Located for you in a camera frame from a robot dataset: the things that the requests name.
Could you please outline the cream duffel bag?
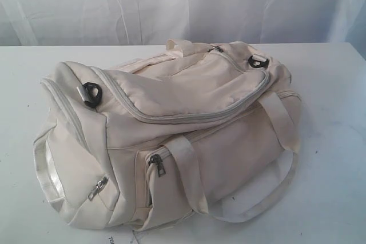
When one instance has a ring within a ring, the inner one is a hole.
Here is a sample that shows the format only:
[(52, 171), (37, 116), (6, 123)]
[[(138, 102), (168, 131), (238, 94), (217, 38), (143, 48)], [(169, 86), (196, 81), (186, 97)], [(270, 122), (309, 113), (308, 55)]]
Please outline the cream duffel bag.
[(61, 62), (41, 85), (35, 171), (70, 226), (246, 222), (295, 175), (300, 96), (283, 64), (244, 42), (169, 40), (110, 70)]

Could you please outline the white printed paper sheet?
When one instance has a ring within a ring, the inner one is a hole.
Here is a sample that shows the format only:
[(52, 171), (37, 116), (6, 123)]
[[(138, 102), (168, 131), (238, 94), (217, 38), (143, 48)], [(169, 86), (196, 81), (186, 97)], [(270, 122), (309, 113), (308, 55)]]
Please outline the white printed paper sheet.
[(131, 234), (112, 234), (106, 236), (108, 244), (135, 244), (136, 240)]

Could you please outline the white backdrop curtain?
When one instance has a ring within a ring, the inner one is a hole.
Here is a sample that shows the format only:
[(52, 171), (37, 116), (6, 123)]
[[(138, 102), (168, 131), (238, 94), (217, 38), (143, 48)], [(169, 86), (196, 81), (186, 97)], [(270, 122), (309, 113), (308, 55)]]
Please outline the white backdrop curtain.
[(1, 45), (365, 44), (365, 0), (1, 0)]

